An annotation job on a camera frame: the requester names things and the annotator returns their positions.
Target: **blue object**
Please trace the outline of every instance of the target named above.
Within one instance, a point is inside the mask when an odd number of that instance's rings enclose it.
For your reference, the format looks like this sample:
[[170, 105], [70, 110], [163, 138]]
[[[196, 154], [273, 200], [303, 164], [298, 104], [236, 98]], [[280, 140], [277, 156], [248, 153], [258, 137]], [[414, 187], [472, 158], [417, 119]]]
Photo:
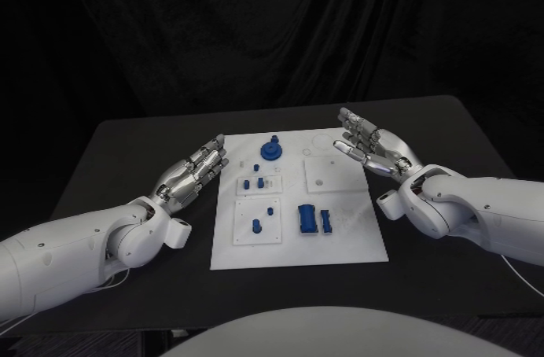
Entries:
[[329, 217], [329, 211], [327, 210], [320, 211], [320, 218], [323, 219], [323, 233], [332, 234], [330, 217]]
[[267, 142], [261, 147], [261, 157], [265, 160], [275, 160], [281, 156], [281, 146], [278, 144], [280, 140], [277, 136], [273, 135], [270, 142]]
[[254, 219], [252, 220], [252, 232], [255, 234], [258, 234], [261, 232], [262, 228], [261, 228], [261, 223], [258, 222], [258, 219]]
[[298, 206], [300, 215], [300, 232], [303, 234], [311, 234], [317, 232], [317, 225], [314, 223], [314, 206], [300, 205]]

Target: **white panel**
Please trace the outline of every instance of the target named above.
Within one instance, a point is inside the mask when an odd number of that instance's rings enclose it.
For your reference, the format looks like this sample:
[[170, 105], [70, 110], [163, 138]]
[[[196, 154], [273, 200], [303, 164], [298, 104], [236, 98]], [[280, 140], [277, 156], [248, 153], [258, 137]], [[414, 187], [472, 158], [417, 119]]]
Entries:
[[[231, 164], [221, 171], [219, 178], [212, 270], [388, 261], [362, 166], [332, 146], [332, 142], [342, 139], [343, 131], [342, 128], [335, 128], [225, 137]], [[277, 160], [267, 161], [261, 158], [261, 146], [270, 142], [273, 135], [278, 136], [283, 155]], [[304, 159], [314, 157], [329, 161], [329, 164], [330, 160], [335, 161], [336, 167], [340, 167], [330, 169], [335, 177], [356, 178], [361, 181], [356, 184], [358, 191], [309, 193]], [[252, 171], [254, 164], [260, 165], [258, 172]], [[258, 177], [278, 175], [283, 181], [281, 193], [238, 194], [239, 179], [257, 180]], [[281, 243], [234, 245], [236, 201], [273, 198], [280, 198], [281, 201]], [[301, 204], [314, 206], [319, 234], [313, 237], [300, 234]], [[323, 235], [319, 211], [324, 209], [330, 212], [332, 235]]]
[[[252, 220], [261, 223], [261, 232], [252, 232]], [[258, 198], [235, 202], [235, 245], [265, 245], [281, 243], [281, 206], [278, 198]]]
[[362, 165], [353, 169], [356, 162], [333, 156], [314, 156], [303, 159], [306, 186], [309, 193], [356, 192], [368, 190]]
[[[258, 187], [258, 178], [262, 178], [264, 188]], [[244, 189], [244, 181], [249, 180], [249, 189]], [[248, 196], [252, 194], [278, 194], [283, 192], [281, 188], [281, 176], [247, 176], [238, 178], [238, 184], [235, 186], [235, 194], [238, 196]]]

